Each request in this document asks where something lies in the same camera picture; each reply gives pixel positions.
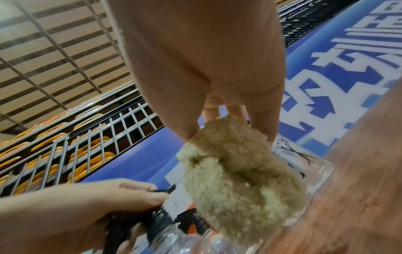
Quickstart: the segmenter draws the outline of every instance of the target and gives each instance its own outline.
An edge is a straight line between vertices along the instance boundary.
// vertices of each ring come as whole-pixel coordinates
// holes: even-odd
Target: hand
[[[186,142],[220,105],[274,141],[285,46],[274,1],[103,0],[136,86]]]
[[[79,254],[102,249],[108,213],[142,212],[161,205],[167,193],[149,192],[156,186],[131,180],[65,184],[0,199],[0,246],[10,254]],[[129,253],[141,225],[118,254]]]

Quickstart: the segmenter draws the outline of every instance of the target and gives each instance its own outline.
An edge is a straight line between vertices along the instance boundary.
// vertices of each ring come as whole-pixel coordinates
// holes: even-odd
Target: transparent bottle
[[[204,237],[177,229],[168,213],[159,209],[147,220],[147,238],[154,254],[217,254]]]
[[[272,145],[272,152],[286,160],[290,167],[299,172],[307,185],[307,192],[310,198],[323,186],[335,169],[331,162],[307,151],[279,134]],[[290,226],[295,223],[307,208],[308,206],[292,218],[289,218],[284,226]]]
[[[193,214],[193,222],[197,233],[208,239],[218,254],[239,254],[233,244],[224,237],[211,229],[211,225],[198,214]]]

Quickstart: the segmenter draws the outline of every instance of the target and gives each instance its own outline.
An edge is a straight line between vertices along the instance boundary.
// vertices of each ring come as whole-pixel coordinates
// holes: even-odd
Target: wooden surface
[[[329,152],[335,164],[306,214],[261,254],[402,253],[402,82]]]

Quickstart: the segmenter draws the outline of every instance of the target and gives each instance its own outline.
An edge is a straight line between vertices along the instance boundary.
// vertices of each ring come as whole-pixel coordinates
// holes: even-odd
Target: fluffy sponge
[[[300,175],[272,154],[267,136],[234,118],[207,123],[177,158],[197,211],[233,242],[266,240],[307,205]]]

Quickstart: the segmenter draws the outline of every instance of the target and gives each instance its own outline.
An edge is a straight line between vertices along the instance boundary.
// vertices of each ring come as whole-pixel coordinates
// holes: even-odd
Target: beige sponge
[[[266,240],[307,205],[300,175],[271,153],[267,136],[231,117],[207,123],[177,158],[197,211],[233,242]]]

